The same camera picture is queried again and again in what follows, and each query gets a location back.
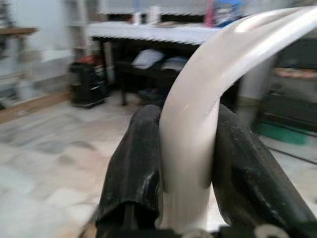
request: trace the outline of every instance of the tiled floor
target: tiled floor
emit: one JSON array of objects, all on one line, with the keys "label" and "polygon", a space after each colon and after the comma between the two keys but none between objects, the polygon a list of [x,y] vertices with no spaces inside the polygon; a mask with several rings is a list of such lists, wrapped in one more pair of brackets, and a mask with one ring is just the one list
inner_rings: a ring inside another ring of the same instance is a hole
[{"label": "tiled floor", "polygon": [[[99,201],[109,159],[138,100],[92,110],[62,103],[0,125],[0,237],[75,238]],[[273,152],[317,215],[317,167]],[[209,226],[223,224],[211,197]]]}]

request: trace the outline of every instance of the bottle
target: bottle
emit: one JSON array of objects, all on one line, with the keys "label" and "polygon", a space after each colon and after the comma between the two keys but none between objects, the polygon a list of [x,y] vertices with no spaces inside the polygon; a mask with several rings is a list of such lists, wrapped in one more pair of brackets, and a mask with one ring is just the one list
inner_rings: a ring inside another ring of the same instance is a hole
[{"label": "bottle", "polygon": [[206,27],[214,27],[214,8],[213,8],[213,0],[208,0],[207,2],[207,12],[205,16],[205,26]]}]

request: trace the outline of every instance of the curved handle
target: curved handle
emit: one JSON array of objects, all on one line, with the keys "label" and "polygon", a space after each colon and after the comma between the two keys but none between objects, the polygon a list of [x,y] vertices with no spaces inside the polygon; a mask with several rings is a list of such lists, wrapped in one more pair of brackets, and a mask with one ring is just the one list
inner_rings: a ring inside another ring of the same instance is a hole
[{"label": "curved handle", "polygon": [[163,227],[206,229],[207,175],[221,95],[247,71],[317,26],[317,7],[276,10],[225,27],[198,48],[160,118]]}]

